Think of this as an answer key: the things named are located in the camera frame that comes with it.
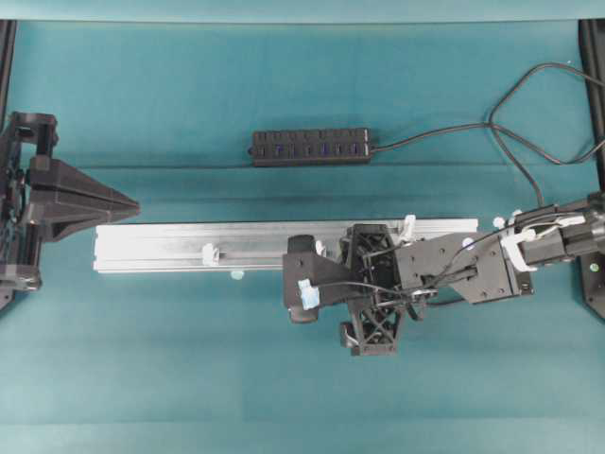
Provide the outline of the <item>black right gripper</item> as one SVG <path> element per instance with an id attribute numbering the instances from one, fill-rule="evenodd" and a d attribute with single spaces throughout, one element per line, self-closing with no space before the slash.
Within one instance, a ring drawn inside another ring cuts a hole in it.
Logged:
<path id="1" fill-rule="evenodd" d="M 346 300 L 351 319 L 340 324 L 341 344 L 353 356 L 387 356 L 397 352 L 406 301 L 395 251 L 385 224 L 357 223 L 340 241 L 341 262 L 359 281 Z"/>

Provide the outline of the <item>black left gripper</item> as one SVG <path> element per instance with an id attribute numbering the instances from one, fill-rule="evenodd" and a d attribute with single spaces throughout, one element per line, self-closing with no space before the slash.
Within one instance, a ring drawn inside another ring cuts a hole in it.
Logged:
<path id="1" fill-rule="evenodd" d="M 29 183 L 34 191 L 53 196 L 74 196 L 86 207 L 106 202 L 109 211 L 70 214 L 25 221 L 28 171 L 21 166 L 22 144 L 35 146 L 37 156 L 50 157 L 58 142 L 57 120 L 52 114 L 14 112 L 1 133 L 1 306 L 18 292 L 42 285 L 39 271 L 42 242 L 58 242 L 80 231 L 133 218 L 137 201 L 75 167 L 54 158 L 32 158 Z"/>

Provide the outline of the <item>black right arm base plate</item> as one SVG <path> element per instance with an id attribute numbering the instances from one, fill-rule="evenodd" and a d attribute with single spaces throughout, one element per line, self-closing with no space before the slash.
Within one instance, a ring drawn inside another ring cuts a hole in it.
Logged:
<path id="1" fill-rule="evenodd" d="M 604 321 L 604 192 L 588 196 L 585 252 L 579 255 L 583 301 Z"/>

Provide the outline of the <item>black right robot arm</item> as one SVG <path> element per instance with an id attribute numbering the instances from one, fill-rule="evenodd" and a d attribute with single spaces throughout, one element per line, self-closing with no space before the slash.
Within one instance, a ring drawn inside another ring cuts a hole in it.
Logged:
<path id="1" fill-rule="evenodd" d="M 403 321 L 441 306 L 451 289 L 462 302 L 490 303 L 532 293 L 541 267 L 604 252 L 604 195 L 517 212 L 490 233 L 452 233 L 362 254 L 364 266 L 351 319 L 340 339 L 354 356 L 396 352 Z"/>

